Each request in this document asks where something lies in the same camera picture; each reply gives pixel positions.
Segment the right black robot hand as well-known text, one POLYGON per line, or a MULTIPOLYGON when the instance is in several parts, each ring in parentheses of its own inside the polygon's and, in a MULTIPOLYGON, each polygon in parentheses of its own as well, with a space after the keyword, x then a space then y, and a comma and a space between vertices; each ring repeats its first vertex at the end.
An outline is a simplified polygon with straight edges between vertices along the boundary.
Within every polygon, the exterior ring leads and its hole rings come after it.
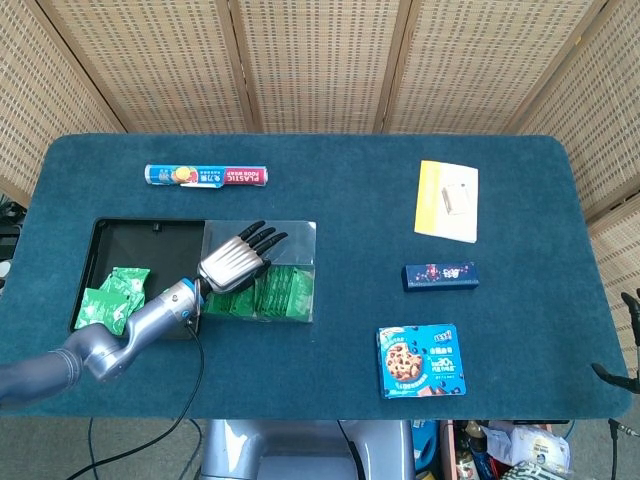
MULTIPOLYGON (((622 292, 621 299, 623 300, 629 311, 631 328, 634 335, 634 344, 636 348, 636 357, 639 357, 639 290, 636 290, 636 296, 632 296, 627 292, 622 292)), ((613 375, 598 363, 592 363, 591 368, 594 373, 605 383, 622 388, 632 394, 639 394, 639 372, 636 372, 636 376, 634 378, 631 378, 613 375)))

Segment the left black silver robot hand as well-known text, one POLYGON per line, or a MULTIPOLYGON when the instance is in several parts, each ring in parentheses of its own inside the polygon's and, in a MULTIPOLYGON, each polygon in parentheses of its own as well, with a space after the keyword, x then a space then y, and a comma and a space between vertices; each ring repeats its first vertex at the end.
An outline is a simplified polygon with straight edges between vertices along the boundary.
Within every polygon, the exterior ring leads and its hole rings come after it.
POLYGON ((243 291, 271 266, 265 254, 287 237, 264 220, 254 222, 204 257, 197 279, 216 294, 243 291))

